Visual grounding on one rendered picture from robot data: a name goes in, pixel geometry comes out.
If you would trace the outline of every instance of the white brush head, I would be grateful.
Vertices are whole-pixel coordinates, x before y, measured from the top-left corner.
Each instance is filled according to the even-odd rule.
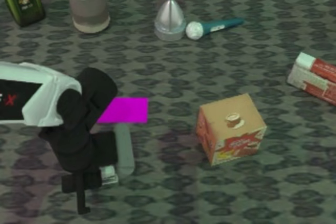
[[[198,40],[203,36],[203,26],[199,22],[192,21],[187,25],[185,33],[189,39]]]

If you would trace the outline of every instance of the blue brush handle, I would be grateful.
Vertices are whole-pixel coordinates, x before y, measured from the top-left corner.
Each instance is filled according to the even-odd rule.
[[[227,20],[217,20],[212,22],[205,22],[201,23],[203,27],[203,34],[208,34],[213,31],[222,30],[225,28],[238,26],[244,23],[244,20],[242,18],[233,18],[233,19],[227,19]]]

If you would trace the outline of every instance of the cardboard box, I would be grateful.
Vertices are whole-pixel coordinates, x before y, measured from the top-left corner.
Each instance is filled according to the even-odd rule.
[[[287,78],[294,87],[336,105],[336,67],[300,53]]]
[[[202,105],[198,113],[196,133],[211,165],[255,154],[265,131],[249,94]]]

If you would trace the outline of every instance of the brown box top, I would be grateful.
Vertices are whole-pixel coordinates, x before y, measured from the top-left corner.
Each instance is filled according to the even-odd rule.
[[[217,139],[241,136],[266,127],[248,93],[202,105],[201,109]]]

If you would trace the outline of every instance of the magenta rectangle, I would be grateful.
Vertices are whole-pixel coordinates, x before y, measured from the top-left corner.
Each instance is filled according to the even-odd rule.
[[[147,123],[148,98],[114,98],[98,123]]]

